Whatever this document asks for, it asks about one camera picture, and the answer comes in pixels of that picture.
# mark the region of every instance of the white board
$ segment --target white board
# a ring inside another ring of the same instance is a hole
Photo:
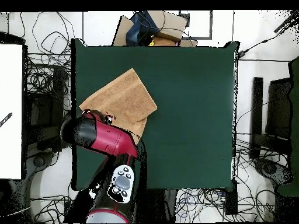
[[[0,179],[21,179],[22,45],[0,44]]]

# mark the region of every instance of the cardboard box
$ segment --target cardboard box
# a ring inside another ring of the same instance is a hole
[[[180,39],[183,36],[183,31],[187,25],[187,20],[185,18],[162,10],[148,10],[148,14],[151,16],[157,28],[160,29],[163,27],[163,29],[155,36],[174,42],[180,42]]]
[[[112,46],[126,46],[127,45],[127,32],[133,27],[133,22],[126,18],[125,16],[121,16],[119,20],[119,25],[116,30],[115,37],[112,41]]]
[[[166,38],[154,37],[152,39],[154,40],[153,46],[175,46],[174,41],[168,40]]]
[[[195,47],[197,46],[197,40],[181,40],[180,47]]]

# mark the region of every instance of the green table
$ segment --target green table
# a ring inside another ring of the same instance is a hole
[[[281,185],[278,193],[285,197],[299,197],[299,57],[288,63],[290,78],[293,80],[293,88],[290,92],[292,105],[291,114],[291,171],[293,181],[290,184]]]
[[[148,188],[231,186],[238,43],[225,48],[86,47],[76,39],[71,47],[73,110],[130,68],[158,106],[142,136]],[[105,157],[81,148],[73,153],[80,190]]]

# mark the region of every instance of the brown towel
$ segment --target brown towel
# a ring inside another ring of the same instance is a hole
[[[89,96],[80,109],[93,109],[115,116],[112,125],[133,132],[135,144],[138,144],[137,135],[142,136],[147,116],[157,106],[135,70],[129,69]]]

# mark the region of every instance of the black button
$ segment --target black button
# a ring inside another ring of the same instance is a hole
[[[125,198],[128,196],[128,194],[125,191],[121,192],[122,196],[124,196]]]

